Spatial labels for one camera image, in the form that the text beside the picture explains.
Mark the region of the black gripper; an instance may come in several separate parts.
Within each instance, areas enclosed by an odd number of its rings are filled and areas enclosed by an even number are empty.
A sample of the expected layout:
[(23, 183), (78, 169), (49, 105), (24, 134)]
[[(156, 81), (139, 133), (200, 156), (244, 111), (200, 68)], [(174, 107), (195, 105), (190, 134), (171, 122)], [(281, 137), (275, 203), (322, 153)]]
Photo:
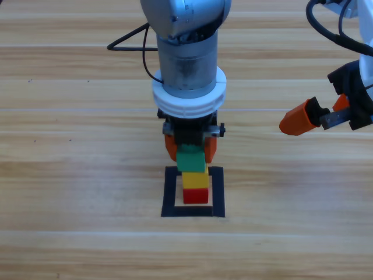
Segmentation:
[(163, 134), (166, 150), (173, 161), (177, 160), (177, 145), (202, 146), (205, 141), (205, 160), (211, 163), (217, 149), (217, 138), (224, 137), (224, 123), (218, 125), (217, 111), (199, 118), (177, 118), (158, 109), (159, 119), (165, 119)]
[(320, 126), (327, 130), (345, 122), (355, 131), (372, 124), (372, 99), (362, 82), (359, 62), (343, 65), (328, 79), (339, 95), (333, 112), (322, 108), (316, 97), (307, 99), (285, 114), (279, 124), (282, 133), (299, 136)]

